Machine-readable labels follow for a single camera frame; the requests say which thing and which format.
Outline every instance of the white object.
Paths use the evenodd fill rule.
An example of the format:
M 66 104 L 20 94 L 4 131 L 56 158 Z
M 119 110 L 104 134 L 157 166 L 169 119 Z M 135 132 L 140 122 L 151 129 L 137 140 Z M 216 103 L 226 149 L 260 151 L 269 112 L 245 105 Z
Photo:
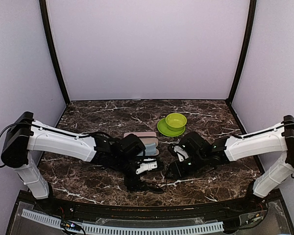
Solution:
M 55 217 L 51 217 L 45 214 L 41 214 L 26 209 L 23 209 L 22 217 L 30 219 L 40 224 L 47 225 L 52 228 L 61 229 L 61 219 Z M 85 230 L 85 233 L 89 235 L 203 235 L 224 231 L 223 222 L 171 228 L 124 228 L 101 226 L 91 223 L 77 224 L 80 225 Z
M 183 148 L 181 148 L 180 146 L 176 145 L 173 147 L 173 149 L 174 149 L 175 153 L 177 153 L 177 156 L 178 156 L 178 159 L 180 162 L 189 158 L 187 152 Z
M 57 128 L 47 126 L 40 121 L 34 121 L 33 124 L 75 137 L 65 136 L 63 134 L 58 134 L 32 126 L 31 131 L 34 135 L 29 138 L 27 146 L 28 150 L 62 154 L 81 159 L 85 162 L 90 162 L 96 154 L 96 151 L 94 150 L 96 143 L 95 139 L 92 137 L 81 139 L 79 137 L 83 136 L 82 134 L 59 130 Z
M 278 123 L 267 129 L 242 135 L 242 139 L 231 136 L 225 144 L 226 150 L 224 152 L 229 161 L 236 161 L 244 157 L 263 153 L 282 151 L 281 157 L 265 172 L 265 174 L 256 179 L 254 183 L 253 194 L 261 198 L 266 197 L 271 190 L 294 173 L 294 168 L 290 164 L 285 163 L 287 145 L 284 136 L 282 136 L 284 127 L 276 129 L 281 125 L 282 123 Z M 272 131 L 244 138 L 271 129 Z
M 14 168 L 16 173 L 22 179 L 24 185 L 28 186 L 36 199 L 48 198 L 49 187 L 47 181 L 44 180 L 30 153 L 28 153 L 27 158 L 27 165 Z
M 253 187 L 254 194 L 258 197 L 266 197 L 271 190 L 282 183 L 287 177 L 294 173 L 294 168 L 285 163 L 287 152 L 284 151 L 281 157 L 262 176 L 256 179 Z
M 150 161 L 150 163 L 141 163 L 140 167 L 136 170 L 137 175 L 143 173 L 144 171 L 157 168 L 157 161 L 155 161 L 155 159 L 145 159 L 145 161 Z
M 244 139 L 244 136 L 249 136 L 266 130 L 274 129 L 281 125 L 281 123 L 278 123 L 267 129 L 242 135 L 241 137 L 243 137 L 243 139 L 238 139 L 231 136 L 226 141 L 226 150 L 224 151 L 229 161 L 236 161 L 240 158 L 263 153 L 286 151 L 286 142 L 284 137 L 282 136 L 282 132 L 284 132 L 284 127 Z

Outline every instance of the black metal pole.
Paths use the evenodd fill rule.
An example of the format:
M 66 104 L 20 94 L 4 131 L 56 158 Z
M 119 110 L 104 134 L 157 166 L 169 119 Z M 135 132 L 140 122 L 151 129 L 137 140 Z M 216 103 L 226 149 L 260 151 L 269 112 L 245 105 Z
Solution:
M 53 43 L 53 38 L 52 38 L 52 33 L 51 33 L 51 28 L 50 28 L 50 22 L 49 22 L 49 17 L 48 17 L 48 10 L 47 10 L 47 4 L 46 0 L 39 0 L 40 3 L 40 11 L 41 11 L 41 16 L 43 19 L 43 24 L 44 24 L 44 29 L 45 29 L 45 34 L 46 34 L 46 39 L 47 39 L 47 44 L 49 48 L 49 53 L 51 56 L 53 68 L 55 71 L 55 75 L 57 77 L 60 90 L 62 93 L 62 96 L 64 98 L 65 103 L 68 105 L 70 103 L 70 98 L 68 95 L 68 91 L 65 87 L 65 83 L 63 80 L 63 76 L 60 70 L 59 62 L 58 62 L 58 57 L 55 52 L 55 47 Z
M 227 99 L 227 102 L 229 104 L 232 104 L 232 102 L 233 102 L 233 99 L 234 99 L 234 96 L 235 96 L 235 93 L 236 93 L 236 90 L 237 90 L 237 87 L 239 85 L 240 78 L 242 75 L 242 71 L 243 71 L 243 67 L 244 67 L 244 63 L 245 63 L 245 59 L 246 59 L 246 55 L 247 55 L 247 50 L 248 50 L 248 46 L 249 46 L 251 31 L 253 28 L 253 22 L 254 22 L 255 11 L 256 11 L 256 4 L 257 4 L 257 0 L 250 0 L 248 17 L 247 17 L 247 24 L 246 24 L 246 30 L 245 30 L 245 35 L 244 35 L 244 39 L 243 39 L 241 55 L 240 55 L 239 62 L 238 62 L 237 68 L 236 68 L 231 91 L 230 91 L 229 97 Z

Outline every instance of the black frame edge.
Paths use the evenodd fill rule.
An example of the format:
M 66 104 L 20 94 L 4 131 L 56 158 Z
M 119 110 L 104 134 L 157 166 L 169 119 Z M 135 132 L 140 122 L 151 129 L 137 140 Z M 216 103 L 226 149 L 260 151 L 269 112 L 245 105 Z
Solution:
M 237 113 L 236 113 L 235 110 L 233 109 L 231 102 L 227 99 L 227 100 L 225 100 L 225 103 L 226 103 L 227 107 L 229 108 L 229 110 L 230 110 L 232 116 L 234 117 L 234 119 L 235 119 L 237 125 L 239 126 L 239 128 L 240 128 L 242 134 L 243 134 L 243 135 L 244 135 L 244 134 L 247 134 L 247 132 L 246 132 L 246 130 L 245 130 L 245 128 L 244 128 L 244 126 L 243 126 L 241 120 L 239 119 L 239 117 L 237 116 Z M 258 168 L 259 168 L 260 173 L 261 173 L 261 174 L 264 174 L 264 173 L 265 173 L 265 170 L 264 170 L 263 165 L 262 165 L 261 162 L 260 162 L 260 159 L 259 159 L 258 155 L 254 156 L 254 159 L 255 159 L 255 162 L 256 162 L 256 164 L 257 164 L 257 166 L 258 166 Z
M 67 91 L 67 89 L 65 87 L 65 83 L 64 83 L 63 76 L 62 76 L 62 73 L 61 73 L 61 70 L 60 70 L 60 66 L 59 66 L 58 57 L 57 57 L 55 47 L 54 47 L 54 42 L 53 42 L 53 38 L 52 38 L 50 22 L 49 22 L 49 17 L 48 17 L 48 10 L 47 10 L 46 0 L 39 0 L 39 4 L 40 4 L 41 17 L 42 17 L 42 20 L 43 20 L 46 40 L 47 40 L 47 44 L 48 44 L 49 53 L 50 53 L 50 57 L 51 57 L 51 60 L 52 60 L 54 72 L 55 72 L 55 75 L 57 77 L 63 99 L 64 99 L 66 105 L 68 105 L 70 103 L 70 98 L 69 98 L 68 91 Z
M 241 50 L 239 62 L 237 64 L 237 68 L 236 68 L 235 76 L 233 79 L 231 91 L 230 91 L 230 94 L 228 97 L 230 104 L 232 104 L 232 102 L 233 102 L 237 87 L 238 87 L 240 79 L 241 79 L 242 71 L 244 68 L 244 63 L 245 63 L 245 59 L 246 59 L 246 55 L 247 55 L 247 51 L 248 51 L 249 41 L 250 41 L 254 18 L 255 18 L 256 4 L 257 4 L 257 0 L 250 0 L 247 23 L 246 23 L 246 30 L 245 30 L 243 44 L 242 44 L 242 50 Z
M 19 196 L 16 199 L 16 202 L 14 203 L 14 206 L 13 206 L 13 209 L 12 209 L 12 212 L 11 212 L 11 216 L 10 216 L 10 219 L 9 219 L 9 223 L 8 223 L 8 226 L 7 226 L 6 231 L 5 231 L 5 235 L 10 235 L 11 234 L 11 229 L 12 229 L 12 226 L 13 226 L 14 217 L 15 217 L 16 211 L 18 209 L 18 206 L 19 206 Z
M 240 202 L 242 200 L 244 200 L 244 198 L 237 198 L 237 199 L 232 199 L 232 200 L 222 201 L 222 202 L 216 202 L 216 203 L 196 204 L 196 205 L 191 205 L 191 207 L 189 207 L 189 206 L 176 206 L 176 207 L 173 207 L 173 208 L 170 208 L 170 209 L 173 209 L 173 211 L 174 211 L 174 209 L 183 209 L 183 208 L 184 209 L 185 208 L 194 209 L 193 207 L 197 207 L 196 208 L 197 211 L 192 212 L 191 210 L 186 210 L 189 213 L 185 214 L 185 213 L 181 213 L 181 211 L 184 212 L 185 210 L 177 210 L 175 212 L 175 214 L 177 215 L 177 216 L 175 216 L 175 218 L 170 218 L 167 215 L 164 215 L 164 216 L 166 217 L 166 219 L 181 219 L 181 218 L 194 218 L 194 217 L 198 217 L 198 216 L 202 216 L 202 215 L 205 215 L 205 214 L 212 213 L 212 218 L 209 218 L 209 219 L 215 219 L 216 215 L 217 215 L 217 217 L 220 216 L 220 215 L 215 214 L 214 212 L 219 211 L 220 207 L 229 206 L 229 205 L 235 205 L 237 202 Z M 289 212 L 287 210 L 287 207 L 286 207 L 285 201 L 283 199 L 283 196 L 281 194 L 281 191 L 278 188 L 271 191 L 271 193 L 268 195 L 268 201 L 269 202 L 272 202 L 272 201 L 275 201 L 275 200 L 280 200 L 280 202 L 282 204 L 282 208 L 283 208 L 284 213 L 285 213 L 285 217 L 287 219 L 287 222 L 288 222 L 288 225 L 289 225 L 289 228 L 290 228 L 290 232 L 291 232 L 292 235 L 294 235 L 293 223 L 291 221 L 291 218 L 290 218 Z M 6 231 L 6 235 L 9 235 L 10 234 L 9 232 L 11 232 L 12 223 L 13 223 L 13 220 L 14 220 L 15 213 L 16 213 L 17 206 L 18 206 L 19 202 L 25 202 L 25 203 L 32 204 L 34 206 L 34 209 L 35 209 L 35 198 L 32 196 L 32 194 L 30 192 L 20 190 L 19 195 L 18 195 L 18 197 L 16 199 L 16 203 L 14 205 L 14 209 L 13 209 L 13 211 L 11 213 L 11 217 L 10 217 L 10 220 L 9 220 L 9 226 L 8 226 L 7 231 Z M 127 217 L 127 219 L 133 219 L 132 216 L 135 216 L 134 214 L 137 214 L 137 213 L 140 214 L 141 212 L 139 211 L 139 209 L 143 209 L 145 211 L 145 213 L 148 213 L 148 214 L 146 214 L 146 216 L 148 216 L 148 218 L 151 217 L 150 219 L 152 219 L 152 220 L 155 220 L 156 219 L 156 218 L 154 218 L 155 215 L 159 216 L 160 215 L 159 213 L 168 214 L 167 212 L 165 212 L 165 210 L 163 210 L 164 208 L 156 208 L 156 211 L 154 211 L 154 212 L 150 211 L 150 210 L 154 210 L 155 207 L 147 207 L 149 210 L 146 210 L 146 207 L 142 207 L 142 208 L 141 207 L 133 207 L 133 208 L 129 207 L 130 209 L 134 209 L 134 211 L 136 211 L 136 212 L 134 212 L 134 211 L 127 211 L 127 209 L 129 209 L 128 207 L 103 206 L 103 205 L 98 205 L 98 204 L 96 205 L 96 204 L 80 203 L 80 202 L 73 202 L 73 201 L 67 201 L 67 200 L 56 199 L 56 198 L 55 198 L 55 203 L 57 205 L 60 205 L 64 209 L 74 208 L 74 212 L 72 212 L 72 213 L 70 213 L 70 215 L 68 215 L 68 218 L 72 219 L 74 221 L 86 220 L 86 221 L 94 222 L 98 218 L 114 218 L 114 216 L 111 216 L 111 215 L 112 214 L 117 215 L 118 210 L 120 208 L 123 208 L 124 210 L 126 210 L 127 213 L 129 213 L 128 216 L 125 216 L 125 217 Z M 87 219 L 83 219 L 82 217 L 79 217 L 78 215 L 76 215 L 76 213 L 78 215 L 87 214 L 90 217 L 88 217 Z M 235 212 L 235 213 L 227 215 L 226 216 L 227 218 L 219 218 L 219 219 L 220 219 L 220 221 L 227 221 L 227 220 L 231 220 L 233 218 L 236 218 L 239 214 L 240 214 L 240 212 Z M 139 218 L 139 220 L 146 220 L 148 218 L 147 217 L 142 217 L 142 218 Z

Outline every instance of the white vein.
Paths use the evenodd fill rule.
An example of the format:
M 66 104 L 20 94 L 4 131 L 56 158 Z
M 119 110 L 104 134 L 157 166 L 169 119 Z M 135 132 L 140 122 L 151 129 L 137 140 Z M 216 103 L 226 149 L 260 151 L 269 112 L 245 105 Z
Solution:
M 209 198 L 209 197 L 206 197 L 206 196 L 205 196 L 205 198 L 207 198 L 207 199 L 208 199 L 208 200 L 210 200 L 210 201 L 217 202 L 217 200 L 216 200 L 216 199 L 214 199 L 214 198 L 213 198 L 213 199 L 211 199 L 211 198 Z
M 162 177 L 161 182 L 163 183 L 165 181 L 165 176 L 162 174 L 162 171 L 160 173 L 161 173 L 161 177 Z
M 209 178 L 208 178 L 208 183 L 213 182 L 215 179 L 216 179 L 216 177 L 213 177 L 213 178 L 209 177 Z
M 226 127 L 223 127 L 222 129 L 230 130 L 230 131 L 240 131 L 240 129 L 226 128 Z
M 206 121 L 218 121 L 218 122 L 222 122 L 221 120 L 217 120 L 217 119 L 201 119 L 199 121 L 204 121 L 204 122 L 206 122 Z
M 67 189 L 65 188 L 53 188 L 55 190 L 58 190 L 58 191 L 62 191 L 62 192 L 66 192 L 68 196 L 74 196 L 74 197 L 78 197 L 80 199 L 84 199 L 84 200 L 87 200 L 87 201 L 90 201 L 90 202 L 93 202 L 95 204 L 102 204 L 102 201 L 101 202 L 98 202 L 98 201 L 95 201 L 95 200 L 92 200 L 92 199 L 88 199 L 86 197 L 82 197 L 80 194 L 76 194 L 76 193 L 71 193 L 69 192 Z
M 166 143 L 166 144 L 176 144 L 180 141 L 180 139 L 178 139 L 177 141 L 172 141 L 172 142 L 168 142 L 168 141 L 159 141 L 159 143 Z
M 127 109 L 128 107 L 115 107 L 113 109 L 102 109 L 102 110 L 99 110 L 99 111 L 96 111 L 96 112 L 92 112 L 92 114 L 97 114 L 97 113 L 101 113 L 101 112 L 104 112 L 104 111 L 113 111 L 115 109 Z
M 53 159 L 41 159 L 42 162 L 51 162 L 51 161 L 57 161 L 57 160 L 67 160 L 65 158 L 53 158 Z
M 213 118 L 214 116 L 212 115 L 209 115 L 209 114 L 201 114 L 201 113 L 191 113 L 191 112 L 179 112 L 180 114 L 189 114 L 189 115 L 201 115 L 201 116 L 204 116 L 204 117 L 211 117 Z
M 201 178 L 193 178 L 193 179 L 188 179 L 188 180 L 177 180 L 174 183 L 167 184 L 167 186 L 173 185 L 174 187 L 176 187 L 176 184 L 178 184 L 178 183 L 193 181 L 193 180 L 202 180 L 202 179 Z
M 151 128 L 151 126 L 149 126 L 147 123 L 145 123 L 144 121 L 142 121 L 142 120 L 140 120 L 139 118 L 137 118 L 137 117 L 132 117 L 134 120 L 137 120 L 140 124 L 142 123 L 142 124 L 144 124 L 145 126 L 147 126 L 147 127 L 149 127 L 151 130 L 152 130 L 152 128 Z
M 216 136 L 222 136 L 222 135 L 228 135 L 228 134 L 231 134 L 231 133 L 233 133 L 233 132 L 236 132 L 236 131 L 238 131 L 238 130 L 233 130 L 233 131 L 230 131 L 230 132 L 222 132 L 221 134 L 215 134 Z

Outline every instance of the green plate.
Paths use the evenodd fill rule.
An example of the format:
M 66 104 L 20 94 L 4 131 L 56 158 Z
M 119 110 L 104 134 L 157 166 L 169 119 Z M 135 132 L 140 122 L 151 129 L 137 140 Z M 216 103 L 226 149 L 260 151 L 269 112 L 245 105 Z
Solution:
M 158 131 L 162 134 L 162 135 L 165 135 L 165 136 L 168 136 L 168 137 L 176 137 L 176 136 L 180 136 L 184 133 L 185 131 L 185 127 L 180 130 L 180 131 L 172 131 L 168 128 L 168 125 L 166 123 L 166 119 L 161 119 L 158 124 L 157 124 L 157 128 L 158 128 Z

